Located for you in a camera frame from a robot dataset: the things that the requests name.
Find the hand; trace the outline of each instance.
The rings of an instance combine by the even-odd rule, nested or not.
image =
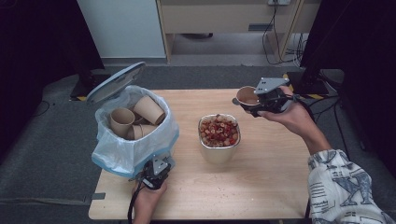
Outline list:
[[[288,87],[280,86],[279,88],[286,95],[293,95]],[[292,133],[300,135],[311,155],[318,151],[332,148],[323,132],[300,103],[291,103],[284,112],[279,114],[268,111],[259,111],[258,114],[268,120],[279,122]]]
[[[136,191],[137,184],[134,186],[132,194]],[[137,194],[134,201],[134,224],[149,224],[152,214],[155,211],[158,201],[167,190],[166,181],[163,182],[160,189],[148,189],[144,187]]]

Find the desk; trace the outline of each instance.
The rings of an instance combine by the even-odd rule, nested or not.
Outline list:
[[[156,1],[168,62],[174,34],[264,32],[275,9],[266,0]],[[320,0],[291,0],[277,8],[276,33],[269,29],[268,38],[278,61],[283,59],[292,33],[309,33],[319,5]]]
[[[309,156],[303,140],[284,126],[253,118],[231,100],[237,90],[153,91],[173,111],[180,137],[176,166],[153,219],[302,218],[308,200]],[[233,115],[242,134],[239,148],[226,164],[207,163],[200,154],[198,121],[208,114]],[[134,182],[103,171],[91,219],[126,219]]]

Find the bowl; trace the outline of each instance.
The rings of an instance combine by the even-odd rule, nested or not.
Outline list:
[[[200,151],[210,163],[230,161],[241,141],[241,132],[236,119],[227,114],[207,115],[198,123]]]

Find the food in bowl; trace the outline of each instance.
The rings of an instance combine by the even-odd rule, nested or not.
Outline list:
[[[238,123],[231,116],[207,116],[201,120],[199,131],[207,147],[229,147],[239,139]]]

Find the gray carpet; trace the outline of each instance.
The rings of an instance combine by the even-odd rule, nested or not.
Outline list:
[[[240,88],[256,86],[261,77],[281,77],[298,70],[296,67],[148,66],[135,85],[149,90]],[[100,168],[91,161],[97,132],[94,112],[100,104],[88,106],[69,101],[77,81],[77,76],[71,76],[48,85],[43,92],[44,102],[0,166],[0,199],[11,200],[0,203],[1,223],[118,223],[88,218],[100,174]],[[335,98],[324,100],[312,109],[319,112],[335,101]],[[373,178],[373,196],[378,206],[396,219],[396,180],[374,153],[360,149],[346,112],[339,106],[336,108],[350,158]],[[333,110],[321,114],[318,126],[334,148],[345,149]],[[15,201],[40,198],[46,203]],[[59,204],[51,204],[48,199]]]

